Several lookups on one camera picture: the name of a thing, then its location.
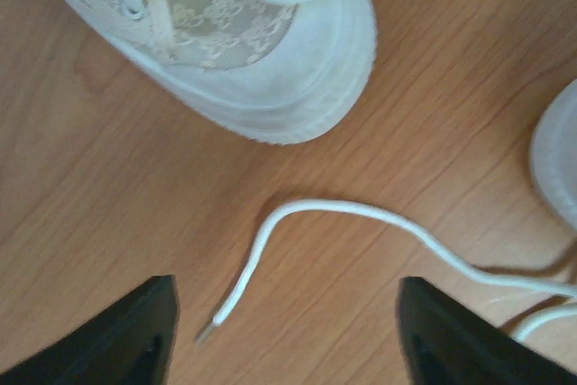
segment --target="wooden floor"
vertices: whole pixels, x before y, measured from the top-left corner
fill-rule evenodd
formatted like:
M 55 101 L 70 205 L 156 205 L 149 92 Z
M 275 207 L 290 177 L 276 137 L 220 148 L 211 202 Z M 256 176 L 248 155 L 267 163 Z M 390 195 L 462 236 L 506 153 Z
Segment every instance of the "wooden floor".
M 179 285 L 170 385 L 407 383 L 407 275 L 510 327 L 547 296 L 471 283 L 397 229 L 310 213 L 280 225 L 230 320 L 193 344 L 255 227 L 291 197 L 385 206 L 480 265 L 569 278 L 575 235 L 532 189 L 527 149 L 577 77 L 576 2 L 374 0 L 357 106 L 274 147 L 185 109 L 60 0 L 0 0 L 0 369 L 154 274 Z M 528 343 L 575 368 L 574 327 Z

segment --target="wooden surface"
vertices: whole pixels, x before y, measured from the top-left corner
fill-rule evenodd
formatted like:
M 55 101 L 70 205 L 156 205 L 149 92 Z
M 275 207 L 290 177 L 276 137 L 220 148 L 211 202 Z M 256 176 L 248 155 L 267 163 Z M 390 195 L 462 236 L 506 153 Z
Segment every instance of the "wooden surface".
M 481 265 L 571 273 L 574 234 L 532 189 L 527 148 L 577 77 L 576 0 L 374 3 L 359 104 L 319 140 L 271 147 L 185 109 L 60 0 L 0 0 L 0 369 L 153 274 L 179 284 L 170 385 L 406 383 L 394 306 L 409 274 L 496 325 L 547 299 L 471 283 L 376 222 L 294 215 L 230 320 L 193 345 L 289 197 L 385 206 Z M 574 368 L 574 326 L 529 343 Z

